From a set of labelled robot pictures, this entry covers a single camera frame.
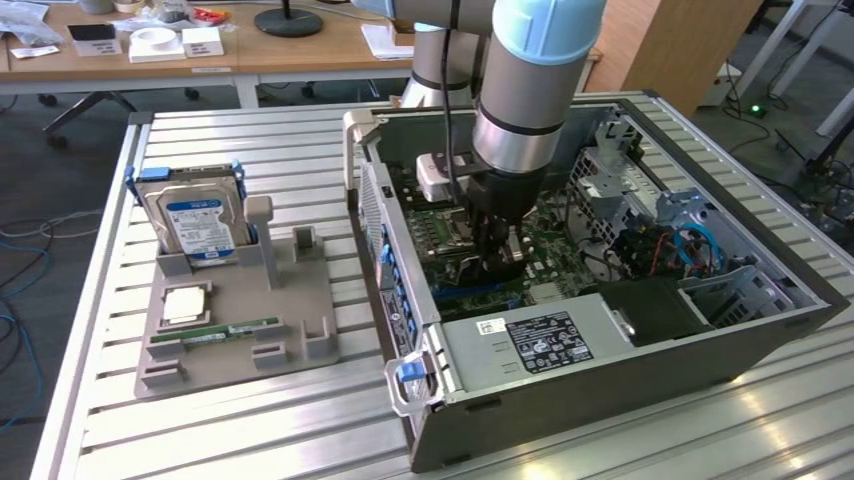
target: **hard drive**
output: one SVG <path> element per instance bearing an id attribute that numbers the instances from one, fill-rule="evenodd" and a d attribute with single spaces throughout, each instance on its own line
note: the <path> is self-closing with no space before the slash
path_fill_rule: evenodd
<path id="1" fill-rule="evenodd" d="M 146 209 L 165 254 L 183 253 L 195 267 L 237 260 L 235 248 L 253 243 L 243 215 L 243 169 L 213 165 L 145 168 L 126 182 Z"/>

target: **blue cable on floor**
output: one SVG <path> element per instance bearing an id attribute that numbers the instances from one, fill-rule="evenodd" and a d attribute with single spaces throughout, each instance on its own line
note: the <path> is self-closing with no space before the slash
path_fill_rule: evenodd
<path id="1" fill-rule="evenodd" d="M 21 294 L 25 290 L 33 287 L 39 280 L 42 280 L 42 278 L 49 272 L 49 266 L 51 264 L 51 254 L 47 252 L 47 250 L 43 250 L 41 248 L 18 247 L 15 245 L 10 245 L 6 242 L 0 242 L 0 247 L 9 248 L 11 250 L 37 252 L 42 254 L 42 257 L 45 258 L 42 271 L 39 272 L 39 274 L 22 287 L 15 289 L 11 293 L 0 295 L 0 299 L 7 300 L 15 295 Z M 18 334 L 21 335 L 21 338 L 25 342 L 25 348 L 27 349 L 27 354 L 30 355 L 30 360 L 33 361 L 33 367 L 37 372 L 37 395 L 33 401 L 30 402 L 30 405 L 27 405 L 27 407 L 22 410 L 22 412 L 18 413 L 18 415 L 15 415 L 3 425 L 0 425 L 0 433 L 3 433 L 10 429 L 10 427 L 13 427 L 13 425 L 15 425 L 15 422 L 21 418 L 26 417 L 27 414 L 39 406 L 39 400 L 42 400 L 42 395 L 45 394 L 45 380 L 42 378 L 42 368 L 39 367 L 39 360 L 37 358 L 35 349 L 33 348 L 33 339 L 30 338 L 30 332 L 27 331 L 27 328 L 21 323 L 21 321 L 18 321 L 15 317 L 13 317 L 13 315 L 0 314 L 0 318 L 10 323 L 11 328 L 18 329 Z"/>

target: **aluminum extrusion table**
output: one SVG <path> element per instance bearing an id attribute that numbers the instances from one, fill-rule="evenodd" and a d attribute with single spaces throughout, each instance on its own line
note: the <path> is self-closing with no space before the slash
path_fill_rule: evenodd
<path id="1" fill-rule="evenodd" d="M 664 101 L 625 95 L 854 298 L 845 252 Z M 852 475 L 854 308 L 727 385 L 446 470 L 410 473 L 344 201 L 341 118 L 361 106 L 165 113 L 129 127 L 33 478 Z M 155 160 L 178 166 L 234 159 L 246 166 L 250 193 L 273 196 L 274 235 L 314 224 L 326 236 L 344 359 L 313 371 L 142 402 L 134 398 L 134 368 L 157 245 L 122 172 Z M 656 155 L 645 161 L 670 187 L 685 185 L 682 172 Z"/>

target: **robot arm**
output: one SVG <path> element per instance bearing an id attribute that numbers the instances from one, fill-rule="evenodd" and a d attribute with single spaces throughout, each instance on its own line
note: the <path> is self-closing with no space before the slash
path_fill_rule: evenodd
<path id="1" fill-rule="evenodd" d="M 505 281 L 525 270 L 522 219 L 537 203 L 576 86 L 600 35 L 605 3 L 354 0 L 360 8 L 390 17 L 478 35 L 492 32 L 477 105 L 476 168 L 468 170 L 474 173 L 466 179 L 465 192 L 481 254 L 474 277 L 482 281 Z M 433 162 L 430 170 L 442 170 L 440 157 L 420 157 L 420 172 L 425 162 Z"/>

